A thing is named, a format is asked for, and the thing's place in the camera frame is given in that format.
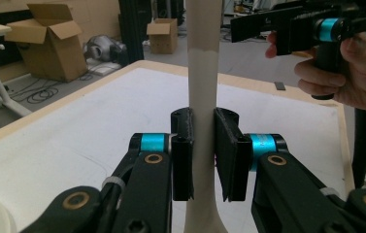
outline floor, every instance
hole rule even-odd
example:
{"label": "floor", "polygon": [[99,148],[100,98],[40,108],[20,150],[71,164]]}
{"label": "floor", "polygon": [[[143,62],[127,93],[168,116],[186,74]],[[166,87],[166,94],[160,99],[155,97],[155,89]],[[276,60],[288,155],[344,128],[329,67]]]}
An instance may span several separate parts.
{"label": "floor", "polygon": [[[178,47],[173,54],[152,54],[150,47],[144,46],[146,60],[187,66],[186,30],[184,25],[179,28]],[[263,39],[250,39],[242,43],[229,42],[229,31],[221,29],[219,47],[219,72],[244,78],[261,80],[269,83],[283,82],[285,85],[296,86],[298,78],[293,73],[296,63],[306,59],[296,55],[288,55],[267,59],[264,52],[269,45]],[[95,71],[97,63],[89,61],[90,71]],[[44,106],[90,84],[103,79],[103,76],[89,72],[85,76],[70,83],[57,83],[39,80],[25,75],[5,83],[10,96],[31,111]],[[0,128],[17,120],[14,115],[0,104]],[[346,107],[346,120],[349,132],[349,144],[353,148],[354,114],[353,108]]]}

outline gray floor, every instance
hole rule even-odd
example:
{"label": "gray floor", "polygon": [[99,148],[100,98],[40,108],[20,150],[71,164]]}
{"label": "gray floor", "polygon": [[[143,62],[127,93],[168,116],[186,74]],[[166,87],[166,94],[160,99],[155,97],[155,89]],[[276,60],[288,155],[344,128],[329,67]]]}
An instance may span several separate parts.
{"label": "gray floor", "polygon": [[[220,47],[219,47],[219,72],[223,74],[229,74],[244,78],[250,78],[255,80],[261,80],[265,82],[283,82],[286,85],[296,86],[298,78],[293,73],[293,67],[296,63],[304,60],[305,58],[288,55],[277,57],[274,59],[267,59],[264,56],[264,52],[268,47],[268,44],[264,40],[248,40],[243,43],[231,44],[224,38],[229,36],[228,31],[221,30]],[[186,31],[180,27],[180,37],[177,50],[173,54],[151,54],[150,48],[145,47],[145,59],[158,61],[163,63],[187,66],[187,46],[186,46]],[[87,75],[80,79],[70,83],[55,83],[47,82],[45,80],[37,80],[30,75],[26,75],[14,81],[6,83],[10,88],[10,95],[16,99],[21,100],[20,104],[25,106],[31,111],[36,111],[47,104],[62,98],[73,91],[76,91],[90,83],[93,83],[103,77],[98,75]],[[28,103],[24,98],[30,93],[24,95],[21,93],[24,88],[32,89],[34,87],[40,87],[43,85],[54,84],[53,88],[56,88],[58,92],[50,99],[44,100],[41,103],[32,104]],[[48,93],[56,92],[54,89],[49,90]],[[353,147],[353,108],[346,107],[346,118],[349,131],[349,144]],[[0,104],[0,128],[17,120],[18,117],[13,113],[5,109]]]}

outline human hand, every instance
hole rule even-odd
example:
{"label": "human hand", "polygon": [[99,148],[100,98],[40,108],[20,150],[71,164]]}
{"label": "human hand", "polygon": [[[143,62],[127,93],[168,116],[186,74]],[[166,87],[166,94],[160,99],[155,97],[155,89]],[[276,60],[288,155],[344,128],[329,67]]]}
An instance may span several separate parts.
{"label": "human hand", "polygon": [[[271,43],[265,53],[268,58],[277,54],[276,38],[276,33],[267,37]],[[346,61],[342,64],[346,75],[318,69],[315,50],[310,50],[308,53],[314,58],[298,63],[294,68],[301,78],[298,86],[311,95],[334,94],[334,100],[366,110],[366,37],[360,35],[344,40],[340,52]]]}

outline cardboard box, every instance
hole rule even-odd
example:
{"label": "cardboard box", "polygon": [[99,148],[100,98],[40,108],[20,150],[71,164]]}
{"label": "cardboard box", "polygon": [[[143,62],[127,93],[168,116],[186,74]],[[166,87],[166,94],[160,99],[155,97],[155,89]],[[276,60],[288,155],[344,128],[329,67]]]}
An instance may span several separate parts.
{"label": "cardboard box", "polygon": [[78,35],[65,4],[27,4],[33,19],[7,24],[6,41],[17,43],[32,76],[69,82],[87,72]]}
{"label": "cardboard box", "polygon": [[152,53],[172,54],[177,47],[177,19],[158,18],[147,25]]}

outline wooden pole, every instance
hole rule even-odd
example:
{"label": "wooden pole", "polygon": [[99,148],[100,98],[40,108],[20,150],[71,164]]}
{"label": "wooden pole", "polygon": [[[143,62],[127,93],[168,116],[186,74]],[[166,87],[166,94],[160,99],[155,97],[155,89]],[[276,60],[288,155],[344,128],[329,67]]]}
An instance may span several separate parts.
{"label": "wooden pole", "polygon": [[216,208],[214,109],[222,0],[186,0],[189,107],[193,111],[194,200],[184,232],[227,232]]}

